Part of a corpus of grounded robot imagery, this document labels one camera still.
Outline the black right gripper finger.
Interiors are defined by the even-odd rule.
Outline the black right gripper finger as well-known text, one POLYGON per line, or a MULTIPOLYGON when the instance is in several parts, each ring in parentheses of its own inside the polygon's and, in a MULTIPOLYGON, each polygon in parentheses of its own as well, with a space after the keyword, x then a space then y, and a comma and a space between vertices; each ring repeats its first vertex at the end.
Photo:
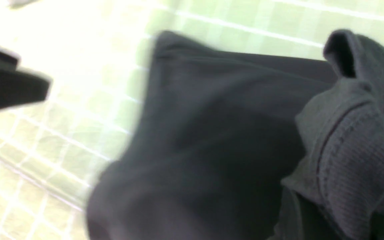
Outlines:
POLYGON ((20 56, 0 47, 0 110, 43 102, 51 79, 37 73, 18 70, 20 56))

